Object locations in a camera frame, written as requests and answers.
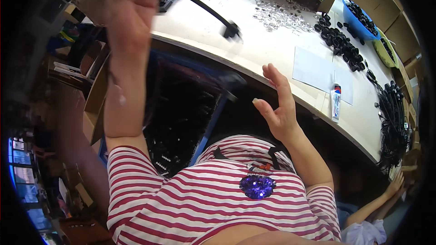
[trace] sequin decoration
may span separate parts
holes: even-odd
[[[250,199],[260,200],[271,196],[275,188],[275,181],[266,176],[249,175],[243,177],[239,182],[239,188],[241,188]]]

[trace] red and white striped shirt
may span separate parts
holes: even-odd
[[[215,159],[220,147],[229,158]],[[282,152],[281,170],[271,196],[253,200],[239,188],[247,164],[272,164],[272,144],[236,135],[207,148],[196,164],[171,179],[158,175],[149,158],[134,147],[109,154],[110,205],[107,226],[117,244],[201,244],[219,231],[239,224],[288,231],[314,240],[341,240],[334,194],[320,186],[306,193]]]

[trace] woman's left hand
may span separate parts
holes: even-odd
[[[113,55],[148,53],[158,0],[109,0],[108,38]]]

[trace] hand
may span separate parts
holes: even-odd
[[[271,105],[264,100],[254,99],[253,104],[265,118],[273,136],[285,143],[292,139],[292,134],[299,127],[295,112],[295,101],[292,96],[288,79],[281,74],[272,63],[262,66],[263,76],[277,90],[279,107],[272,110]]]
[[[386,188],[384,194],[386,194],[386,196],[388,196],[389,198],[392,198],[397,193],[397,191],[401,188],[403,182],[404,182],[403,172],[402,171],[397,172],[394,176],[394,180],[392,180],[388,188]]]
[[[147,54],[158,0],[108,0],[108,38],[112,55]]]

